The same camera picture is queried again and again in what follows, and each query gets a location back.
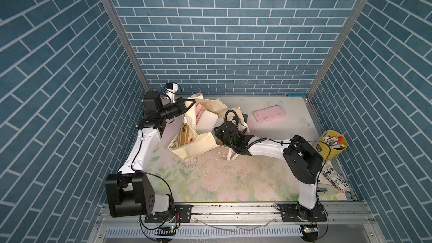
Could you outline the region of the cream canvas tote bag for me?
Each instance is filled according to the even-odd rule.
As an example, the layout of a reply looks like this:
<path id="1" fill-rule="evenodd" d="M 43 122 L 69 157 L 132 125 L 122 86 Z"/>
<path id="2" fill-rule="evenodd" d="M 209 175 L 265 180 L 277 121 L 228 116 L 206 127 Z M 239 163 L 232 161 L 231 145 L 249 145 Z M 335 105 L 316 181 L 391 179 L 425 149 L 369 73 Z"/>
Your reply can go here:
<path id="1" fill-rule="evenodd" d="M 219 99 L 205 99 L 202 93 L 190 98 L 195 100 L 195 104 L 184 115 L 179 132 L 167 147 L 186 162 L 222 146 L 214 129 L 224 124 L 225 114 L 230 110 Z"/>

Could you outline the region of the pink pencil case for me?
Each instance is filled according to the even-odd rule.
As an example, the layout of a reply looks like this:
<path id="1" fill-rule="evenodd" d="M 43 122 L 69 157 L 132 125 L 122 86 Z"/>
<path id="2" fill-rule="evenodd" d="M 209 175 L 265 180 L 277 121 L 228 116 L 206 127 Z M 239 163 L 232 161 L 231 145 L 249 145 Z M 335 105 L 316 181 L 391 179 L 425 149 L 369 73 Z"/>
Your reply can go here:
<path id="1" fill-rule="evenodd" d="M 263 123 L 271 120 L 276 120 L 285 117 L 286 112 L 280 105 L 267 107 L 264 109 L 256 110 L 253 112 L 254 118 L 257 122 Z"/>

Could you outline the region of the dark green pencil case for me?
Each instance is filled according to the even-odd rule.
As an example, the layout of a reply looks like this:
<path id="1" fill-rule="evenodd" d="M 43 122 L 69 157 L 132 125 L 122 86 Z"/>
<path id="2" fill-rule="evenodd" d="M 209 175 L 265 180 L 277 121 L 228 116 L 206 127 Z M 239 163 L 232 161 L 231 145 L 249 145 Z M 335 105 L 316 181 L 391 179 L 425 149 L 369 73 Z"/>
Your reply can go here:
<path id="1" fill-rule="evenodd" d="M 242 113 L 242 115 L 243 115 L 243 118 L 244 118 L 244 122 L 247 123 L 248 122 L 248 115 L 244 114 L 244 113 Z"/>

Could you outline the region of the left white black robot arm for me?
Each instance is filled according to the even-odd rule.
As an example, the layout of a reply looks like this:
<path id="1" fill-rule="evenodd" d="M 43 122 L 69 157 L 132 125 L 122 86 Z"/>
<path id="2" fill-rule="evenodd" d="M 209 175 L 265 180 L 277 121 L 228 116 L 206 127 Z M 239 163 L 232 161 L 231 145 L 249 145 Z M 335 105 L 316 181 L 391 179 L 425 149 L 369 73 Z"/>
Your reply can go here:
<path id="1" fill-rule="evenodd" d="M 162 138 L 166 120 L 181 116 L 195 104 L 194 99 L 179 97 L 164 105 L 160 93 L 148 92 L 144 99 L 144 116 L 136 126 L 135 144 L 126 162 L 105 181 L 110 215 L 113 218 L 151 216 L 158 222 L 170 221 L 176 210 L 173 194 L 158 195 L 145 172 L 151 155 Z"/>

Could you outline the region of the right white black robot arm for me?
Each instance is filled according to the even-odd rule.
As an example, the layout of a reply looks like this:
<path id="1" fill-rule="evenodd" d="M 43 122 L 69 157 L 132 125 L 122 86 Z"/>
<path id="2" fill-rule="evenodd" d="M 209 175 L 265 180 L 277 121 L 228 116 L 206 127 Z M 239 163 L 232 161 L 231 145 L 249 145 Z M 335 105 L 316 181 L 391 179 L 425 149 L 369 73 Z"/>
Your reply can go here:
<path id="1" fill-rule="evenodd" d="M 299 218 L 312 221 L 321 209 L 318 207 L 317 186 L 323 157 L 303 137 L 276 141 L 247 135 L 231 121 L 214 129 L 216 137 L 236 154 L 266 156 L 284 161 L 299 181 L 299 197 L 296 211 Z"/>

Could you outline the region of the white pencil case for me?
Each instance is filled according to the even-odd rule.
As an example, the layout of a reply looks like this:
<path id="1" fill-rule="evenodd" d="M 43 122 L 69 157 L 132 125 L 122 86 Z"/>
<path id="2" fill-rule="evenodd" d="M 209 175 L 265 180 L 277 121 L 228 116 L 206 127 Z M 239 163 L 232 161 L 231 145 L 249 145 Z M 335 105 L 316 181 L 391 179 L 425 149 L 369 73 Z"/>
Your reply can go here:
<path id="1" fill-rule="evenodd" d="M 202 135 L 211 132 L 215 128 L 217 120 L 217 114 L 208 110 L 203 111 L 199 122 L 196 124 L 196 133 Z"/>

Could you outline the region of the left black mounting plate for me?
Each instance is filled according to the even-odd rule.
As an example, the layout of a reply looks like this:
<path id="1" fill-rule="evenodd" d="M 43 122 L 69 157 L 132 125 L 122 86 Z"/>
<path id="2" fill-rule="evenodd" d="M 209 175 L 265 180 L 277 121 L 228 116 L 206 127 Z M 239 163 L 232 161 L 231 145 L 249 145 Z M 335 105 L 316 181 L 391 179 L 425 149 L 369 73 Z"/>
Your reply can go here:
<path id="1" fill-rule="evenodd" d="M 192 215 L 192 205 L 191 204 L 175 204 L 171 205 L 168 211 L 160 213 L 151 213 L 145 216 L 144 223 L 166 223 L 171 222 L 175 218 L 177 222 L 180 223 L 190 223 Z"/>

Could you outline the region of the black mounting plate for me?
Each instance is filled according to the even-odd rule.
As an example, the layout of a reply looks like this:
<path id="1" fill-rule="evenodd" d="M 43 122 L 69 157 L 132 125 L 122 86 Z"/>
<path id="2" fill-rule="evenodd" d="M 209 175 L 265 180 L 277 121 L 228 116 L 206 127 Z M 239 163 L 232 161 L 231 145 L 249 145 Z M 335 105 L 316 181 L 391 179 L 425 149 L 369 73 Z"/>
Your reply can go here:
<path id="1" fill-rule="evenodd" d="M 171 205 L 168 211 L 160 213 L 151 213 L 145 216 L 144 223 L 166 223 L 171 222 L 175 218 L 177 222 L 180 223 L 190 223 L 192 215 L 192 205 L 191 204 L 175 204 Z"/>
<path id="2" fill-rule="evenodd" d="M 276 209 L 281 213 L 283 222 L 327 222 L 325 208 L 319 202 L 313 209 L 308 209 L 298 202 L 296 204 L 277 204 Z"/>

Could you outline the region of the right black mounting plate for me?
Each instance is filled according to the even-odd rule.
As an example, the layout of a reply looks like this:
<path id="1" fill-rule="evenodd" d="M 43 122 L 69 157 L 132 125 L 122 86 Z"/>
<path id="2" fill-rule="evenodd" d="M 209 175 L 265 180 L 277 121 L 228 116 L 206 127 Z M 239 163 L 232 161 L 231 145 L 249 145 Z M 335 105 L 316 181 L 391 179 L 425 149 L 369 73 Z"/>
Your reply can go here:
<path id="1" fill-rule="evenodd" d="M 327 222 L 325 208 L 319 202 L 313 209 L 308 209 L 298 202 L 296 204 L 277 204 L 276 209 L 281 213 L 283 222 Z"/>

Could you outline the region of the yellow pen holder cup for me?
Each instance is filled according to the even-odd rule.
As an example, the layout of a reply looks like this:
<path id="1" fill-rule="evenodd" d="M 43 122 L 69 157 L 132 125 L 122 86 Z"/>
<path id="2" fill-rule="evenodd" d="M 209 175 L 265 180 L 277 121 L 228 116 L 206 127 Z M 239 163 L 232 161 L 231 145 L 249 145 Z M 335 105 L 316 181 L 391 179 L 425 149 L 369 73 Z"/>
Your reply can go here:
<path id="1" fill-rule="evenodd" d="M 323 133 L 314 148 L 324 159 L 331 160 L 346 150 L 348 143 L 346 138 L 339 132 L 328 130 Z"/>

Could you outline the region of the white printed packet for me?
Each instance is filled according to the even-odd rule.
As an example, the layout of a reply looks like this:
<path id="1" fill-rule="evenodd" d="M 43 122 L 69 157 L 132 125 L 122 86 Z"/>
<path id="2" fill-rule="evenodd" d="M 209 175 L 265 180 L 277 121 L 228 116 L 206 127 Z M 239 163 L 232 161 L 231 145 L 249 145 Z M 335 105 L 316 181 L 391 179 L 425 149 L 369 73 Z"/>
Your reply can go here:
<path id="1" fill-rule="evenodd" d="M 339 192 L 351 192 L 349 183 L 332 166 L 325 164 L 322 174 Z"/>

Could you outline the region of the aluminium front rail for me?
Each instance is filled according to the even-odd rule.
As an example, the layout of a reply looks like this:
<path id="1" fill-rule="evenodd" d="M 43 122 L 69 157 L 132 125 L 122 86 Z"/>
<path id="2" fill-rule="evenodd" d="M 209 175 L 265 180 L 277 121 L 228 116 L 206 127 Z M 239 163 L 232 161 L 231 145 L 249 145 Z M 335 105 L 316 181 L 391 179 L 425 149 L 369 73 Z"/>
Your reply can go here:
<path id="1" fill-rule="evenodd" d="M 302 221 L 281 202 L 179 203 L 163 226 L 153 217 L 113 218 L 104 206 L 91 243 L 383 243 L 365 202 L 321 202 L 314 221 Z"/>

